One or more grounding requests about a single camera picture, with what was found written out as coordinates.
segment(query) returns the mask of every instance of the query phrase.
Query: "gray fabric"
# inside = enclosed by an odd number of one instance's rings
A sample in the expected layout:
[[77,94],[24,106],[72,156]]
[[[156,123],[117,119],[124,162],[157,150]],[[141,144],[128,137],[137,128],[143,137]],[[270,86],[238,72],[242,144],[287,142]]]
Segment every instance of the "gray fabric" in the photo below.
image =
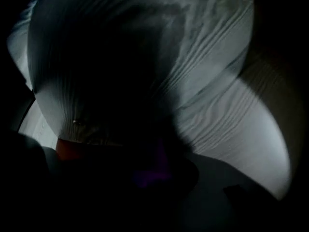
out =
[[253,0],[39,0],[33,90],[59,138],[119,142],[226,87],[252,26]]
[[27,57],[28,28],[31,20],[32,10],[37,0],[31,0],[27,8],[22,11],[18,22],[12,28],[7,38],[7,48],[16,66],[26,79],[26,85],[32,89]]

